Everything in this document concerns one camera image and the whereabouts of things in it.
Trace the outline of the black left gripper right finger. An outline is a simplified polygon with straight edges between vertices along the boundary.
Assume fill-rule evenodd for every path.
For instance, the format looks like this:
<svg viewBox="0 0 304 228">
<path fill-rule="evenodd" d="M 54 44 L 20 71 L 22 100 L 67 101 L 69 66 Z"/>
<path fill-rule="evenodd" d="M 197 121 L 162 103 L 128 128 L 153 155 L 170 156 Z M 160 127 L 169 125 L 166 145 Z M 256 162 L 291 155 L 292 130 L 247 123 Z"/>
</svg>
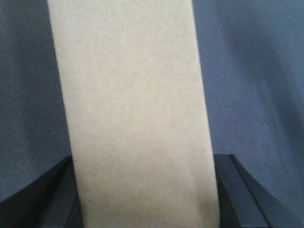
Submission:
<svg viewBox="0 0 304 228">
<path fill-rule="evenodd" d="M 232 155 L 214 155 L 221 228 L 302 228 L 304 221 L 273 197 Z"/>
</svg>

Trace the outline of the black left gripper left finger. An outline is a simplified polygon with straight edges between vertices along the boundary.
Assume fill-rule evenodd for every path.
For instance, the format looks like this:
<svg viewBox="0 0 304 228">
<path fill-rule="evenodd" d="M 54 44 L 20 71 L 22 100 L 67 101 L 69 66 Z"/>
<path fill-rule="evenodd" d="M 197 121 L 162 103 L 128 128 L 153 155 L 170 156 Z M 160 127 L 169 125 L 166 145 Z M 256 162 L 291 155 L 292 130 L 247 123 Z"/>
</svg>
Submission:
<svg viewBox="0 0 304 228">
<path fill-rule="evenodd" d="M 83 218 L 73 161 L 65 157 L 0 204 L 2 228 L 81 228 Z"/>
</svg>

